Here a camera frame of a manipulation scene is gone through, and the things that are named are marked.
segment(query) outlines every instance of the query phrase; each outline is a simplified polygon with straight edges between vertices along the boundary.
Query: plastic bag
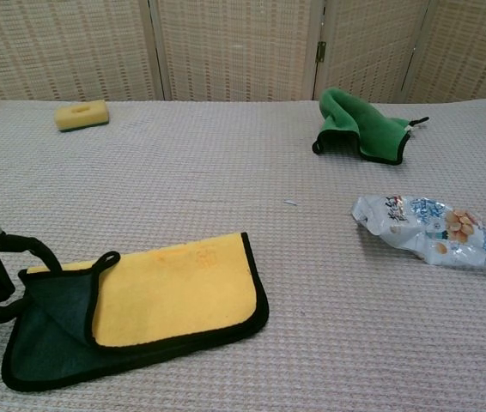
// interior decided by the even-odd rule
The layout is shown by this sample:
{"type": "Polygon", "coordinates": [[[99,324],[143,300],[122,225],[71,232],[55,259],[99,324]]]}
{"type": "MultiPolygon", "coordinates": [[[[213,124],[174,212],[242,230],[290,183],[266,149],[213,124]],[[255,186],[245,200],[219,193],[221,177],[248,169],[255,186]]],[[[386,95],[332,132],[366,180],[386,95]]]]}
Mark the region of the plastic bag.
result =
{"type": "Polygon", "coordinates": [[[427,264],[486,267],[486,227],[469,210],[426,197],[363,196],[352,215],[388,245],[427,264]]]}

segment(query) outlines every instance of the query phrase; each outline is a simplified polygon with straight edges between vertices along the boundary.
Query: yellow towel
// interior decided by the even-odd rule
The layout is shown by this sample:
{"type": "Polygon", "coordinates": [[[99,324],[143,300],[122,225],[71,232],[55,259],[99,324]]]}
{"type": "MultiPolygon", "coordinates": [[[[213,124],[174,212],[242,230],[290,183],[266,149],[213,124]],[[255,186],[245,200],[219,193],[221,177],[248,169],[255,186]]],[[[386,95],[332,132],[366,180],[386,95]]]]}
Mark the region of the yellow towel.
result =
{"type": "Polygon", "coordinates": [[[243,239],[233,233],[123,255],[100,275],[93,334],[101,346],[132,346],[240,324],[256,307],[243,239]]]}

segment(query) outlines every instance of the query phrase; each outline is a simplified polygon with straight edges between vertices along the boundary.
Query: cloth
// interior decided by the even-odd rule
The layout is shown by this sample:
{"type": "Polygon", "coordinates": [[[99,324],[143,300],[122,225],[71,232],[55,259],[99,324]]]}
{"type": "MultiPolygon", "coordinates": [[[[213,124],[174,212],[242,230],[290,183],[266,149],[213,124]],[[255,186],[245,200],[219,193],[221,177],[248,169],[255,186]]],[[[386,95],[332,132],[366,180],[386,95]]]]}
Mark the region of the cloth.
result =
{"type": "MultiPolygon", "coordinates": [[[[64,105],[0,101],[0,226],[61,263],[246,231],[270,318],[251,339],[46,393],[0,376],[0,411],[486,411],[486,270],[424,264],[350,214],[361,195],[413,193],[486,224],[486,100],[375,104],[431,117],[398,167],[344,141],[315,155],[317,101],[108,102],[108,125],[69,134],[64,105]]],[[[21,293],[17,271],[39,259],[1,259],[21,293]]]]}
{"type": "Polygon", "coordinates": [[[319,110],[325,122],[313,144],[314,153],[323,152],[329,139],[351,137],[358,141],[358,152],[363,159],[391,165],[403,161],[410,137],[408,126],[428,120],[386,118],[365,100],[337,88],[328,88],[321,94],[319,110]]]}
{"type": "Polygon", "coordinates": [[[246,233],[59,273],[20,273],[33,304],[16,320],[3,380],[43,391],[234,342],[261,329],[268,302],[246,233]]]}

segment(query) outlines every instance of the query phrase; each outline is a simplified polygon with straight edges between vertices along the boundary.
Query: yellow sponge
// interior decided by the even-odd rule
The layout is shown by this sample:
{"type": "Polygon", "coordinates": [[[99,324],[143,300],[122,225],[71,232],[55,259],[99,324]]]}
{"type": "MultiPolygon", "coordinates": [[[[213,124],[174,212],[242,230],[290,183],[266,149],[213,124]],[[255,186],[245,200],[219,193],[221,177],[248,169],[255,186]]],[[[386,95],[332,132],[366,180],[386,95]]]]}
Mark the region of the yellow sponge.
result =
{"type": "Polygon", "coordinates": [[[98,124],[107,124],[109,112],[104,100],[95,100],[79,105],[60,107],[54,114],[54,121],[60,131],[70,131],[98,124]]]}

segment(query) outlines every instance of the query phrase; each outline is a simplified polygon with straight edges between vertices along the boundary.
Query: metal hinge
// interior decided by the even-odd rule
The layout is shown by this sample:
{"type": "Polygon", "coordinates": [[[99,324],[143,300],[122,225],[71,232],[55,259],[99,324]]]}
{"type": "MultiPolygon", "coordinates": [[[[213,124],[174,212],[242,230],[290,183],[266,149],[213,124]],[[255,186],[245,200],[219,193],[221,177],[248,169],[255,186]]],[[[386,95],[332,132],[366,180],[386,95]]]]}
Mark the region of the metal hinge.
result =
{"type": "Polygon", "coordinates": [[[315,52],[315,63],[323,62],[325,60],[325,48],[327,43],[318,41],[318,50],[315,52]]]}

